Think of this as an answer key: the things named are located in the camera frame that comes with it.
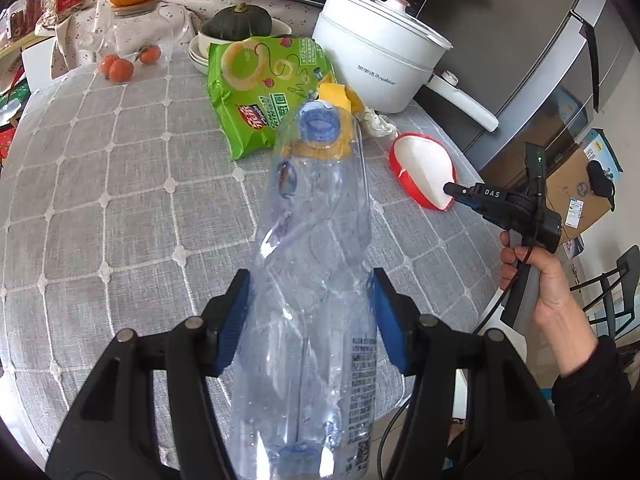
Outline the person's right hand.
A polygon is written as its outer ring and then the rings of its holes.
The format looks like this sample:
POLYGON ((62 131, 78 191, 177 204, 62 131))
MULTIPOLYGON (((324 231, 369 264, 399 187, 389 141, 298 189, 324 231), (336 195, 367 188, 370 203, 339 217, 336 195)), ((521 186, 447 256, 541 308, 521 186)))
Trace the person's right hand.
POLYGON ((566 377, 579 370, 596 351, 598 338, 585 312, 570 292, 560 260, 544 248, 516 246, 510 234, 500 233, 502 262, 499 287, 506 289, 516 274, 514 264, 527 260, 540 272, 539 292, 533 321, 546 337, 560 375, 566 377))

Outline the right forearm black sleeve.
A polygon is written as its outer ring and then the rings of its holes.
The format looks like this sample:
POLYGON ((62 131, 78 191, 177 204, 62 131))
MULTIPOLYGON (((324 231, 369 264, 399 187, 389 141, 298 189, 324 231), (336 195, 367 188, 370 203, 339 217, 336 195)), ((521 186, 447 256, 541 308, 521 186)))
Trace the right forearm black sleeve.
POLYGON ((581 368, 556 378, 552 403, 575 479, 639 477, 639 388, 610 337, 599 338, 581 368))

